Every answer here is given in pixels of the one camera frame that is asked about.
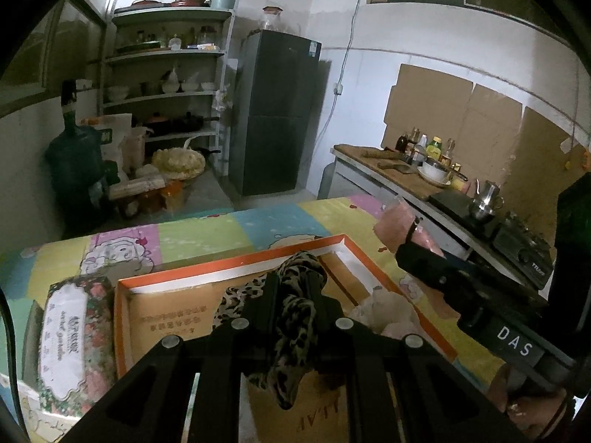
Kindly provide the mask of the person's right hand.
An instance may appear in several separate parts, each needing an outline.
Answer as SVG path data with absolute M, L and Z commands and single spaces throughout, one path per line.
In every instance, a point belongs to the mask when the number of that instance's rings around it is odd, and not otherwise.
M 529 440 L 549 439 L 563 420 L 571 420 L 573 398 L 564 389 L 550 396 L 515 397 L 510 395 L 509 381 L 513 368 L 504 364 L 487 391 L 487 399 Z

